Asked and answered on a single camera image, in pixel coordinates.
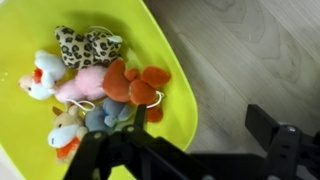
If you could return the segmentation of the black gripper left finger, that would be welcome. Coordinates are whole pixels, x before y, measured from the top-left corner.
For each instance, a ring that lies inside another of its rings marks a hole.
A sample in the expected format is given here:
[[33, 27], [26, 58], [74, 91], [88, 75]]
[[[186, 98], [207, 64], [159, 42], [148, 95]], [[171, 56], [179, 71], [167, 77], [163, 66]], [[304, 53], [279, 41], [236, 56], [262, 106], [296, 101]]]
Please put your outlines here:
[[134, 118], [134, 130], [142, 130], [144, 129], [144, 125], [146, 122], [146, 115], [147, 115], [147, 106], [146, 105], [139, 105], [137, 107], [136, 115]]

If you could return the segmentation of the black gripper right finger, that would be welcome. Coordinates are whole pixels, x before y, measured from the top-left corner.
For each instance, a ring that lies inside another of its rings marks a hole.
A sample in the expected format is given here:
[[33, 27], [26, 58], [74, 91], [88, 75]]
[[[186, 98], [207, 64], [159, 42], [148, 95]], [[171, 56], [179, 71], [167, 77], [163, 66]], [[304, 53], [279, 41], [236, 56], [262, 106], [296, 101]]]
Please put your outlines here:
[[245, 117], [245, 127], [264, 151], [268, 151], [279, 123], [257, 104], [249, 104]]

